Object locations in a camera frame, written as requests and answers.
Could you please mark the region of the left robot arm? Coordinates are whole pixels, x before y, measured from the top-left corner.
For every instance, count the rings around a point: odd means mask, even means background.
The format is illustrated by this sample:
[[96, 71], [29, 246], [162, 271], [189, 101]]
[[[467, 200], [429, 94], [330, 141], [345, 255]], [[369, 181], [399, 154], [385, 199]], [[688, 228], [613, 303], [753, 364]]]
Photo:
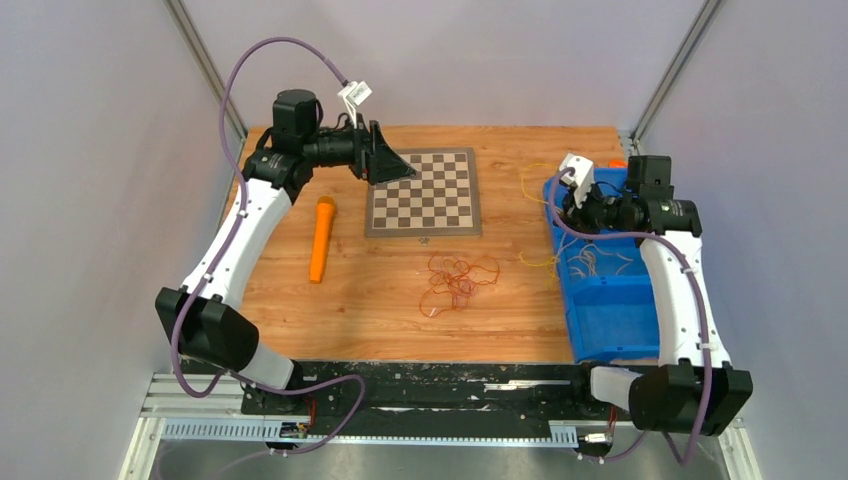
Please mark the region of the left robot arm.
[[308, 90], [280, 92], [272, 125], [236, 169], [237, 197], [200, 263], [177, 288], [164, 287], [155, 309], [172, 359], [205, 362], [244, 383], [267, 390], [282, 414], [300, 410], [306, 388], [293, 377], [295, 361], [262, 344], [258, 328], [239, 311], [248, 280], [271, 234], [319, 167], [346, 167], [371, 185], [414, 175], [391, 149], [379, 123], [357, 109], [372, 94], [363, 81], [342, 88], [345, 105], [334, 128], [322, 126], [323, 109]]

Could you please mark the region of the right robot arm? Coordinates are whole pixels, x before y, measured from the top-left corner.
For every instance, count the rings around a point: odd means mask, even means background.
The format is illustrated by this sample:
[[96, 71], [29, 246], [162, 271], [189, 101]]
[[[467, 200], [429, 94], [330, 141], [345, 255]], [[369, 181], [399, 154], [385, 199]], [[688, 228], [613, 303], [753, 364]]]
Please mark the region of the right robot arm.
[[567, 155], [553, 178], [566, 187], [565, 198], [557, 202], [550, 193], [549, 208], [577, 238], [638, 245], [659, 324], [659, 358], [641, 374], [592, 367], [589, 379], [572, 388], [572, 406], [592, 418], [612, 404], [641, 430], [718, 436], [751, 397], [753, 381], [733, 367], [711, 313], [698, 209], [675, 198], [667, 156], [630, 157], [618, 195], [602, 194], [594, 170], [591, 160]]

